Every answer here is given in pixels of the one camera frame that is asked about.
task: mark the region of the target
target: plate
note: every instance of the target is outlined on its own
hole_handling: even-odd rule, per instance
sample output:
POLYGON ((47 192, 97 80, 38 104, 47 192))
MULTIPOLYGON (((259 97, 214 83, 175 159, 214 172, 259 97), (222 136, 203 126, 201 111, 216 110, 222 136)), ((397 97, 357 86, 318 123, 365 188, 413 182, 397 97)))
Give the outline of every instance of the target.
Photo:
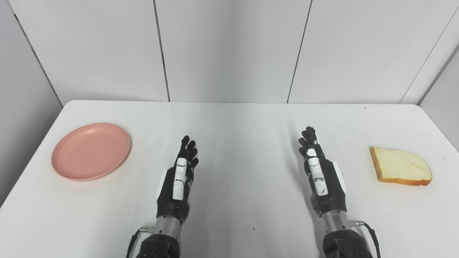
POLYGON ((51 164, 61 176, 92 180, 117 169, 131 149, 129 134, 112 123, 92 123, 64 136, 54 148, 51 164))

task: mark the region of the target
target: table surface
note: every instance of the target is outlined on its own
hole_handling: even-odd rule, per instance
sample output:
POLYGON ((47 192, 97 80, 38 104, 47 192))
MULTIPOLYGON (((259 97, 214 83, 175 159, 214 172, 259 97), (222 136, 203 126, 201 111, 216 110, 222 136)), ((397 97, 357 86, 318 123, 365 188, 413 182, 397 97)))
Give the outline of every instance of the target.
POLYGON ((185 134, 196 140, 200 163, 182 257, 323 257, 325 233, 298 153, 297 139, 308 125, 327 157, 339 162, 349 218, 376 230, 383 257, 457 254, 450 235, 459 229, 459 153, 417 106, 72 101, 0 209, 0 257, 124 257, 131 235, 156 221, 158 182, 185 134), (56 174, 54 146, 95 122, 130 134, 126 162, 93 181, 56 174), (421 155, 433 181, 379 182, 372 145, 421 155))

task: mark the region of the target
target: black cable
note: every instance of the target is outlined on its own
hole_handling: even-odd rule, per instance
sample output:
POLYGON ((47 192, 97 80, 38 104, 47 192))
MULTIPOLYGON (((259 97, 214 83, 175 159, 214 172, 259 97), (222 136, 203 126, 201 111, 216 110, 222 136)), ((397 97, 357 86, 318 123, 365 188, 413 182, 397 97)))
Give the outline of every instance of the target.
POLYGON ((140 229, 137 230, 135 234, 132 235, 131 242, 129 242, 128 253, 126 254, 126 258, 130 258, 132 248, 134 247, 135 241, 137 240, 137 236, 139 235, 139 233, 140 233, 140 229))
POLYGON ((371 235, 371 238, 373 238, 373 243, 375 244, 375 248, 376 248, 376 255, 378 258, 381 258, 381 252, 379 250, 379 242, 378 242, 378 238, 376 237, 376 232, 374 229, 372 229, 366 222, 364 222, 364 226, 365 228, 368 229, 368 232, 370 233, 371 235))

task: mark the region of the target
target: white wall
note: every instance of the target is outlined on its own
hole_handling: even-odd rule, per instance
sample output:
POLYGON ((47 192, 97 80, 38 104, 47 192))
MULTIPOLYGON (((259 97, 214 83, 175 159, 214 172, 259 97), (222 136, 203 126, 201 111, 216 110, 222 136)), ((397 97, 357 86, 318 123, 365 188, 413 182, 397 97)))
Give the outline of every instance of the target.
POLYGON ((308 0, 157 0, 171 101, 286 103, 308 0))
POLYGON ((459 0, 10 1, 64 104, 417 103, 459 43, 459 0))
MULTIPOLYGON (((458 6, 459 0, 314 0, 289 102, 399 103, 458 6)), ((451 46, 458 40, 452 37, 451 46)), ((443 59, 430 60, 438 65, 423 73, 432 80, 453 48, 439 48, 443 59)))
POLYGON ((0 0, 0 205, 61 110, 6 0, 0 0))
POLYGON ((167 101, 152 0, 10 0, 63 104, 167 101))
POLYGON ((459 150, 458 96, 459 54, 456 52, 420 106, 459 150))

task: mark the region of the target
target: slice of bread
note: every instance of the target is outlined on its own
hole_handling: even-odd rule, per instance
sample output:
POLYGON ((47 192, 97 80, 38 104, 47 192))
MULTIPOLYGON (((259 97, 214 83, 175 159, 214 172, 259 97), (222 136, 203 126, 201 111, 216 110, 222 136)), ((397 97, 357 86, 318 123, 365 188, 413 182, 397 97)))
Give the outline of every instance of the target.
POLYGON ((370 149, 378 180, 402 185, 428 185, 432 172, 419 155, 373 146, 370 149))

